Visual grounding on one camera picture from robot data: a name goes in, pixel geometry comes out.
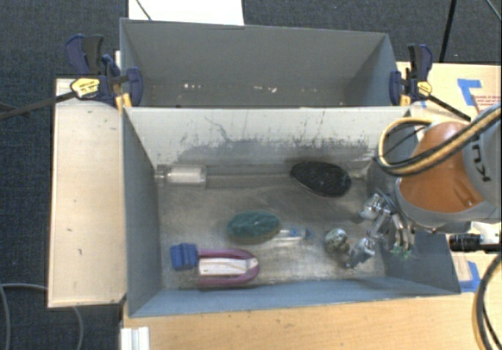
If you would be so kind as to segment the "bare metal gripper finger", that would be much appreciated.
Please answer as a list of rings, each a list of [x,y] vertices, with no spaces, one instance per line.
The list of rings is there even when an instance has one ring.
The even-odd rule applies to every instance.
[[[375,221],[378,217],[390,216],[392,211],[393,207],[388,197],[383,194],[374,193],[364,202],[362,209],[359,211],[359,216],[364,221]]]
[[[372,238],[363,238],[350,250],[346,261],[347,268],[356,268],[375,256],[375,241]]]

